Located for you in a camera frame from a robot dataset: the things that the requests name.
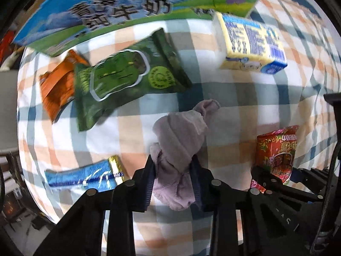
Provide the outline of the red snack packet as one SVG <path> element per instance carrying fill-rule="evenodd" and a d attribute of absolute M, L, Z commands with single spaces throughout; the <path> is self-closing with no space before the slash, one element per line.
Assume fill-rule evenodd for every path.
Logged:
<path fill-rule="evenodd" d="M 298 125 L 293 125 L 258 135 L 256 161 L 252 169 L 260 166 L 286 184 L 292 173 L 298 129 Z"/>

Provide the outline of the pink soft cloth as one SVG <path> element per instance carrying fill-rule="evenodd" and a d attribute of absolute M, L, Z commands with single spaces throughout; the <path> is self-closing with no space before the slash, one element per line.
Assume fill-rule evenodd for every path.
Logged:
<path fill-rule="evenodd" d="M 172 210 L 185 210 L 195 202 L 189 166 L 204 144 L 209 120 L 219 108 L 214 99 L 202 100 L 193 109 L 170 113 L 153 125 L 157 137 L 150 148 L 156 166 L 153 193 Z"/>

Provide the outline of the yellow blue tissue pack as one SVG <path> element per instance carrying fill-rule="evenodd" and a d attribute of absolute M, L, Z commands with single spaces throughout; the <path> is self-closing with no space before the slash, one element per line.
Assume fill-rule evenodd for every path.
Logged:
<path fill-rule="evenodd" d="M 216 12 L 213 17 L 220 69 L 273 75 L 287 67 L 279 32 L 262 23 Z"/>

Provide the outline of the green wet wipes packet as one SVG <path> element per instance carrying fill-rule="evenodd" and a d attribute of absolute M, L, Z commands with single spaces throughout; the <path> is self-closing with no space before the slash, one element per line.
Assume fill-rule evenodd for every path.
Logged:
<path fill-rule="evenodd" d="M 99 61 L 75 66 L 75 108 L 79 131 L 91 129 L 106 113 L 146 94 L 182 93 L 191 88 L 163 28 Z"/>

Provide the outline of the blue long snack packet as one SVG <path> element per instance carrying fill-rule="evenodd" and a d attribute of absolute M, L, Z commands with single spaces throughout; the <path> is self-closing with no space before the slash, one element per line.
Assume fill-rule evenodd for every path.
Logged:
<path fill-rule="evenodd" d="M 89 190 L 99 192 L 115 189 L 126 180 L 126 170 L 119 156 L 111 156 L 106 160 L 61 172 L 45 171 L 49 187 L 53 191 Z"/>

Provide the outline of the orange snack packet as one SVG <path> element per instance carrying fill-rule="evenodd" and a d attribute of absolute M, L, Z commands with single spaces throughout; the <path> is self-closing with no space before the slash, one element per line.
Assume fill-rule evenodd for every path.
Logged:
<path fill-rule="evenodd" d="M 74 97 L 74 75 L 77 64 L 89 66 L 88 62 L 74 50 L 67 52 L 64 60 L 51 72 L 39 76 L 40 93 L 44 110 L 51 122 Z"/>

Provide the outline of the plaid checked tablecloth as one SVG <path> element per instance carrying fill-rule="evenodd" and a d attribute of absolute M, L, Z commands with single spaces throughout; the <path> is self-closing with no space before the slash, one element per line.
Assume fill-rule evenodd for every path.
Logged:
<path fill-rule="evenodd" d="M 163 28 L 192 81 L 185 93 L 145 95 L 103 116 L 85 132 L 77 129 L 73 104 L 56 122 L 42 106 L 39 77 L 53 70 L 63 55 L 51 58 L 25 49 L 17 85 L 19 154 L 25 183 L 41 211 L 57 223 L 81 195 L 52 191 L 46 170 L 69 170 L 119 156 L 132 176 L 144 167 L 156 142 L 154 123 L 170 112 L 191 110 L 204 99 L 217 100 L 220 109 L 198 157 L 232 188 L 250 186 L 257 136 L 290 125 L 299 127 L 294 165 L 327 166 L 337 137 L 334 111 L 323 96 L 340 91 L 340 37 L 312 0 L 259 0 L 250 17 L 279 31 L 288 65 L 276 75 L 215 69 L 212 24 L 207 20 L 140 24 L 77 45 L 76 51 L 96 64 Z"/>

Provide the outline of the grey chair near table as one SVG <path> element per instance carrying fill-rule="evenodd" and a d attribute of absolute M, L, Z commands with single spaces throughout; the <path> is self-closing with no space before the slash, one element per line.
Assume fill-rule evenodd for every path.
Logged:
<path fill-rule="evenodd" d="M 1 157 L 18 151 L 17 78 L 18 70 L 1 71 L 0 133 Z"/>

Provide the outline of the open cardboard milk box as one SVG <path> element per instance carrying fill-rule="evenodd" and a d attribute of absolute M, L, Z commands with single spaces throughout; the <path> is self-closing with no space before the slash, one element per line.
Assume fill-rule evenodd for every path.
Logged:
<path fill-rule="evenodd" d="M 44 0 L 13 42 L 56 56 L 96 36 L 164 20 L 246 17 L 258 0 Z"/>

